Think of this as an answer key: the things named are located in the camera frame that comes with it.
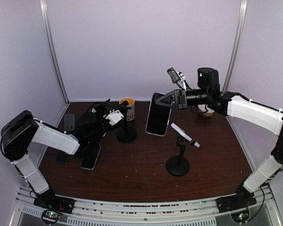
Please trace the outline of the large black phone silver edge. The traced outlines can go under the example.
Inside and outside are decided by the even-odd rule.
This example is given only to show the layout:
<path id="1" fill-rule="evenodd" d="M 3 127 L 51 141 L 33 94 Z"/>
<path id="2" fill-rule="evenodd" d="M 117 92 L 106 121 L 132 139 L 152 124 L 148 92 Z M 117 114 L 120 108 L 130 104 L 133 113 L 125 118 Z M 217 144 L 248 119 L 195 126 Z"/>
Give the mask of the large black phone silver edge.
<path id="1" fill-rule="evenodd" d="M 153 93 L 145 127 L 146 133 L 160 137 L 167 133 L 171 114 L 170 108 L 156 104 L 156 100 L 163 95 L 157 92 Z"/>

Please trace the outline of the black round-base phone stand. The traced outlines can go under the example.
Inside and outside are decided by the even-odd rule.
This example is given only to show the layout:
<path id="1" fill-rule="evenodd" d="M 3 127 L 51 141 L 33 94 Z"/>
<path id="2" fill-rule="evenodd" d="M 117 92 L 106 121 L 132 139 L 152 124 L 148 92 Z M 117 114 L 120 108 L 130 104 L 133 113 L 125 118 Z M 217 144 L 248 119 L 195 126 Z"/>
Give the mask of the black round-base phone stand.
<path id="1" fill-rule="evenodd" d="M 128 126 L 127 112 L 132 109 L 132 104 L 128 98 L 120 100 L 120 106 L 124 107 L 121 113 L 124 116 L 123 125 L 117 130 L 117 139 L 123 143 L 130 143 L 137 138 L 137 131 L 135 128 Z"/>

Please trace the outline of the small black phone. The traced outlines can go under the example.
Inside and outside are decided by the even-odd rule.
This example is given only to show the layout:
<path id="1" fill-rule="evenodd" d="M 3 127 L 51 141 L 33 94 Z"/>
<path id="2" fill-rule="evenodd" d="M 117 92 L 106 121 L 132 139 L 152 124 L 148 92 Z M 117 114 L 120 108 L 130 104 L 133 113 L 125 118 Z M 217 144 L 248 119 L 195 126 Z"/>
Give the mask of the small black phone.
<path id="1" fill-rule="evenodd" d="M 55 162 L 57 164 L 67 164 L 69 161 L 70 155 L 64 153 L 64 152 L 60 152 L 58 153 Z"/>

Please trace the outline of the black stand with white pad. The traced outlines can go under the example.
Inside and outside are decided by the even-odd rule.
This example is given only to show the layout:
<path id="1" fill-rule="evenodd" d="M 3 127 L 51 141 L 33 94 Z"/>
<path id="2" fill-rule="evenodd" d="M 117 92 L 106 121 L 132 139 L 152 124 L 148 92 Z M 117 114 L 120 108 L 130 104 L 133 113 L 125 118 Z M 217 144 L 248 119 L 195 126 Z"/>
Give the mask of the black stand with white pad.
<path id="1" fill-rule="evenodd" d="M 189 146 L 195 146 L 196 148 L 199 148 L 200 144 L 196 140 L 191 138 L 182 128 L 180 128 L 174 122 L 172 122 L 170 126 L 178 134 L 175 144 L 180 148 L 180 151 L 178 155 L 174 155 L 167 160 L 166 170 L 170 175 L 174 177 L 183 177 L 190 170 L 190 163 L 184 157 L 186 145 L 184 145 L 183 143 L 186 142 Z"/>

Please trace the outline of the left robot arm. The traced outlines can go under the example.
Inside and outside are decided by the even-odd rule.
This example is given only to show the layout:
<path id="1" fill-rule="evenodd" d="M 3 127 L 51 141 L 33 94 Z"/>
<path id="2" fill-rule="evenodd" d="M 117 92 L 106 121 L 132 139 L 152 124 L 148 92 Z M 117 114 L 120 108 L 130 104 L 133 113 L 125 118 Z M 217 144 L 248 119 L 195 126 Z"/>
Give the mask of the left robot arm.
<path id="1" fill-rule="evenodd" d="M 123 119 L 119 110 L 99 105 L 81 115 L 73 131 L 61 131 L 39 119 L 28 110 L 21 112 L 1 130 L 0 151 L 32 187 L 48 209 L 58 205 L 58 198 L 40 172 L 28 147 L 38 143 L 82 159 L 81 168 L 93 170 L 99 153 L 100 140 Z"/>

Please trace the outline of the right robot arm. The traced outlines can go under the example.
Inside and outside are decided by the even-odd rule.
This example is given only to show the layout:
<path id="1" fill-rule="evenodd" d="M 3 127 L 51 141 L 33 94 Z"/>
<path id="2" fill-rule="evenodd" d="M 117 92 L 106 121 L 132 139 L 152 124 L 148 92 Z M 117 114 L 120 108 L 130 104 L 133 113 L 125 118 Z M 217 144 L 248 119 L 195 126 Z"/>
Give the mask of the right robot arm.
<path id="1" fill-rule="evenodd" d="M 238 92 L 220 91 L 218 71 L 213 68 L 197 69 L 197 89 L 191 89 L 185 76 L 174 68 L 166 72 L 179 88 L 158 98 L 156 104 L 176 110 L 206 105 L 215 113 L 248 121 L 278 136 L 271 154 L 237 188 L 232 203 L 242 208 L 260 186 L 283 168 L 283 110 L 254 102 Z"/>

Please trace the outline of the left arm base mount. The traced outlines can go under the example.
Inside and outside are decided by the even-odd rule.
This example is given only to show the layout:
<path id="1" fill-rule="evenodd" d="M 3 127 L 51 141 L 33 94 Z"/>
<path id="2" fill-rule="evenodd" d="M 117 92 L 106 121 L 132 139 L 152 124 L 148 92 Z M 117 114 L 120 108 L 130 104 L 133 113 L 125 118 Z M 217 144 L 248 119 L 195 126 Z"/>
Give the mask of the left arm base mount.
<path id="1" fill-rule="evenodd" d="M 75 200 L 57 196 L 51 186 L 42 194 L 34 189 L 32 192 L 35 195 L 33 204 L 45 209 L 41 213 L 41 220 L 47 226 L 57 223 L 64 213 L 71 214 L 73 211 Z"/>

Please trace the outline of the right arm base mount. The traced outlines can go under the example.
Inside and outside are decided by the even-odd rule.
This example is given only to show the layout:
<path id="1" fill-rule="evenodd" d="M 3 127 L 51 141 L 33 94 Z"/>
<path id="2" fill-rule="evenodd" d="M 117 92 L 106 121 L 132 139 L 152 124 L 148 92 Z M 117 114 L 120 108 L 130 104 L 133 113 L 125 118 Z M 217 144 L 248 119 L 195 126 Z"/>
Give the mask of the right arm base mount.
<path id="1" fill-rule="evenodd" d="M 251 219 L 249 207 L 256 203 L 254 193 L 249 192 L 242 184 L 238 186 L 235 194 L 216 199 L 219 213 L 234 211 L 231 218 L 238 224 L 247 223 Z"/>

